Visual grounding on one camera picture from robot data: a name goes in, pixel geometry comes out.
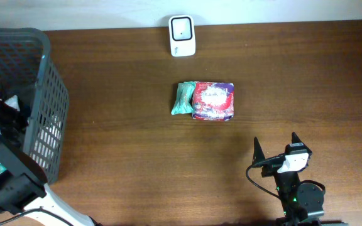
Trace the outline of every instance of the white rectangular object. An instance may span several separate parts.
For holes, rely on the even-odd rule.
[[[171,55],[186,57],[195,54],[194,20],[187,15],[173,16],[168,20]]]

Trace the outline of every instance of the teal package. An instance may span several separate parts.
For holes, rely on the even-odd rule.
[[[178,84],[177,99],[175,100],[173,110],[171,111],[172,115],[194,112],[190,101],[194,94],[195,86],[196,82],[183,82]]]

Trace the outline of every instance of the wood grain surface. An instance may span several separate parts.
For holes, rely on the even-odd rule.
[[[195,33],[196,54],[174,58],[167,28],[47,32],[70,94],[52,189],[104,225],[261,225],[283,210],[245,178],[253,138],[270,157],[295,131],[314,152],[300,179],[326,185],[322,219],[362,225],[362,21]],[[171,116],[191,80],[234,83],[235,117]]]

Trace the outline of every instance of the gray plastic basket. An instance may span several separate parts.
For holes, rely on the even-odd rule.
[[[50,58],[50,40],[33,28],[0,29],[0,92],[31,107],[23,152],[56,182],[69,107],[68,90]]]

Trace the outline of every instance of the snack package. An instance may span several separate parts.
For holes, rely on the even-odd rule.
[[[190,101],[192,94],[194,94],[194,89],[195,82],[183,82],[178,84],[177,99],[175,100],[173,110],[171,111],[172,115],[193,113],[194,109],[192,108]]]
[[[192,107],[194,119],[230,120],[234,116],[234,85],[222,82],[196,82]]]

